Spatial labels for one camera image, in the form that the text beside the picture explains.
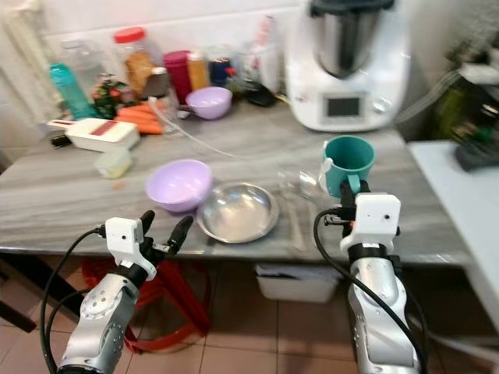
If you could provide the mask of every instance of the food processor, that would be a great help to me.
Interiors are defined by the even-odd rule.
[[[294,116],[327,132],[377,129],[402,104],[407,0],[304,0],[286,48]]]

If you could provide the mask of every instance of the white kitchen appliance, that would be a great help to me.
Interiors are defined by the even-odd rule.
[[[320,131],[390,123],[402,104],[410,57],[405,0],[304,0],[286,48],[294,116]]]
[[[86,150],[108,152],[117,147],[130,149],[140,139],[135,123],[85,118],[80,121],[55,119],[48,123],[54,129],[65,129],[65,135],[75,146]]]

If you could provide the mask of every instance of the teal bottle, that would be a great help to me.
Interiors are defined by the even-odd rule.
[[[94,108],[88,103],[75,75],[64,64],[50,66],[50,77],[75,119],[97,117]]]

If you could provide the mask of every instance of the purple bowl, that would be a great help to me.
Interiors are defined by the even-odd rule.
[[[186,103],[201,118],[216,119],[231,107],[232,92],[223,87],[205,87],[189,93]]]
[[[147,181],[147,195],[171,212],[186,212],[200,205],[211,191],[211,169],[196,160],[178,160],[158,168]]]

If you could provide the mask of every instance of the stainless steel plate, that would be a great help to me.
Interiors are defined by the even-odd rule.
[[[244,243],[266,235],[278,221],[276,199],[261,187],[231,183],[213,190],[197,211],[197,222],[212,238]]]

